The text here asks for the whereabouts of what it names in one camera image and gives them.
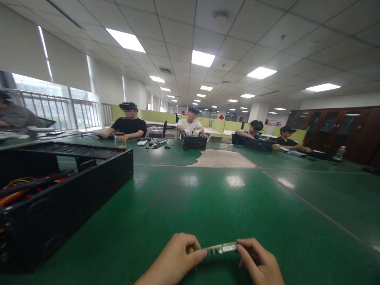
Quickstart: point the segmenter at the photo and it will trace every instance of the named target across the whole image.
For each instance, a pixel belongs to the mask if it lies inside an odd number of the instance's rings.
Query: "bottle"
[[[336,152],[335,158],[337,158],[339,160],[342,160],[343,159],[343,155],[344,155],[345,152],[346,152],[346,147],[345,146],[341,146],[338,149],[338,151]]]
[[[124,134],[115,134],[115,148],[127,149],[127,139]]]

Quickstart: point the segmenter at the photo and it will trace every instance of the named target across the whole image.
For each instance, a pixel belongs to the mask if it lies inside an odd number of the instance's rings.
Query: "smoke detector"
[[[223,27],[227,24],[227,13],[226,12],[213,12],[213,17],[217,23],[218,26]]]

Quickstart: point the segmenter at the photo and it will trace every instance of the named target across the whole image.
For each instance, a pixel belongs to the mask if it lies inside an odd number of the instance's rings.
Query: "wooden cabinet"
[[[304,145],[335,155],[346,146],[344,159],[380,166],[380,108],[291,111],[287,125],[306,130]]]

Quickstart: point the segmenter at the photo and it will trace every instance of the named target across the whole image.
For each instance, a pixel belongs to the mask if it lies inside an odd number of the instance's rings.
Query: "white t-shirt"
[[[185,120],[185,119],[179,120],[177,125],[181,125],[185,129],[189,129],[191,131],[196,131],[197,129],[199,129],[202,126],[201,122],[199,122],[197,120],[194,120],[192,123],[188,123],[187,120]]]

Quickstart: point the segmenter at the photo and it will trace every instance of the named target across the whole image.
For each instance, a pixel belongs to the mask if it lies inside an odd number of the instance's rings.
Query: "air vent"
[[[83,29],[76,21],[74,21],[69,15],[67,15],[64,11],[62,11],[60,9],[60,7],[58,7],[55,3],[53,3],[50,0],[46,0],[46,2],[49,3],[50,5],[52,5],[59,13],[61,13],[62,15],[64,15],[70,22],[72,22],[78,28]]]
[[[159,67],[160,71],[162,73],[165,73],[165,74],[171,74],[171,71],[170,69],[167,69],[167,68],[163,68],[163,67]]]
[[[259,97],[261,96],[265,96],[265,95],[269,95],[269,94],[273,94],[273,93],[277,93],[278,91],[273,91],[273,92],[270,92],[270,93],[266,93],[266,94],[263,94],[263,95],[260,95]]]

